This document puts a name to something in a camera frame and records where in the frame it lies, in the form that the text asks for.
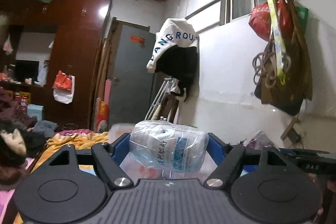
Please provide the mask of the person hand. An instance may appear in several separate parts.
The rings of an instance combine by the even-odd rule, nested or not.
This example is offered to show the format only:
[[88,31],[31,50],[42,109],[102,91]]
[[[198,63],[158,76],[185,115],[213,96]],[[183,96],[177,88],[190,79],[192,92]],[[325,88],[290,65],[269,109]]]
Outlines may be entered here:
[[331,204],[335,195],[335,177],[332,179],[326,179],[323,176],[318,177],[316,174],[310,174],[310,177],[322,191],[322,206],[319,208],[313,223],[327,223]]

